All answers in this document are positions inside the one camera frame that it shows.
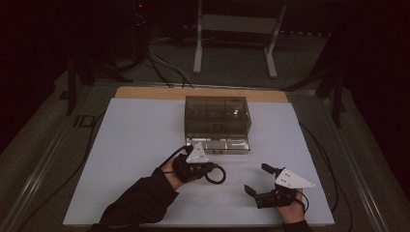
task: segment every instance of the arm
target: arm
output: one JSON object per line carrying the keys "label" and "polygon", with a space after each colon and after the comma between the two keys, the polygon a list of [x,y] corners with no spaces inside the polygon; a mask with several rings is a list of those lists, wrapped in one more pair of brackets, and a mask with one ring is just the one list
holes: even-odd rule
{"label": "arm", "polygon": [[[299,189],[296,198],[302,201],[302,190]],[[305,220],[305,213],[303,206],[293,201],[290,206],[276,207],[283,221],[283,230],[285,232],[311,232],[307,221]]]}
{"label": "arm", "polygon": [[131,231],[141,223],[155,223],[165,216],[167,208],[178,196],[183,183],[172,173],[172,161],[152,176],[139,179],[114,203],[109,205],[100,223],[91,227],[91,232]]}

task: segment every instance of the white board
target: white board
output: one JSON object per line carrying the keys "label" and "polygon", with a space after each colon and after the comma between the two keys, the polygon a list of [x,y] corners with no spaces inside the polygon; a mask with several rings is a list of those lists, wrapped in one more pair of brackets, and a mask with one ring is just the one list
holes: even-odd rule
{"label": "white board", "polygon": [[[63,223],[98,222],[109,204],[182,147],[184,108],[185,101],[112,99]],[[250,154],[209,155],[225,169],[226,181],[216,186],[203,178],[182,186],[165,218],[148,226],[281,226],[274,209],[257,209],[244,192],[244,185],[258,193],[274,188],[274,177],[260,167],[263,162],[315,183],[316,188],[304,190],[307,221],[334,223],[291,103],[249,102],[249,113]],[[218,180],[217,169],[210,177]]]}

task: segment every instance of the table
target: table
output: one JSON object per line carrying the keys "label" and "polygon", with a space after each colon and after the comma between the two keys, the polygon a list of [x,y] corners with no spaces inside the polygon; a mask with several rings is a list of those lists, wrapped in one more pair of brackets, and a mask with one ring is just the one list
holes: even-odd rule
{"label": "table", "polygon": [[[284,93],[121,87],[106,111],[64,224],[97,222],[108,204],[139,177],[151,175],[155,167],[184,145],[186,95],[247,97],[252,120],[251,152],[210,156],[210,161],[225,169],[225,183],[215,186],[201,179],[182,186],[165,218],[144,226],[280,226],[275,210],[257,209],[244,192],[244,184],[258,192],[274,187],[273,176],[260,168],[262,162],[287,167],[314,182],[316,188],[305,190],[310,202],[307,221],[312,225],[334,223],[296,114]],[[218,180],[219,173],[212,172],[210,177]]]}

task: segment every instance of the transparent plastic box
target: transparent plastic box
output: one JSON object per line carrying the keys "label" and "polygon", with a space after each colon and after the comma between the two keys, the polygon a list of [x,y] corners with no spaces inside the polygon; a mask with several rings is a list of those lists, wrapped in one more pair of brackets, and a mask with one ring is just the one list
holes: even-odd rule
{"label": "transparent plastic box", "polygon": [[250,126],[245,97],[186,97],[186,143],[207,154],[248,154]]}

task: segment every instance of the white metal frame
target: white metal frame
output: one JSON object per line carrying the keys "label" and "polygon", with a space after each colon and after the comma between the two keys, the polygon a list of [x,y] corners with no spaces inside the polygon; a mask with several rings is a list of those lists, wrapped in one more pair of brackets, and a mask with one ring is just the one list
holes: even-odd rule
{"label": "white metal frame", "polygon": [[202,30],[235,31],[272,35],[271,42],[267,47],[265,47],[265,57],[269,77],[277,78],[278,74],[275,68],[274,58],[272,57],[272,52],[274,50],[275,43],[277,42],[278,33],[285,11],[286,5],[282,5],[277,18],[203,14],[202,0],[198,0],[198,25],[193,72],[196,74],[201,73]]}

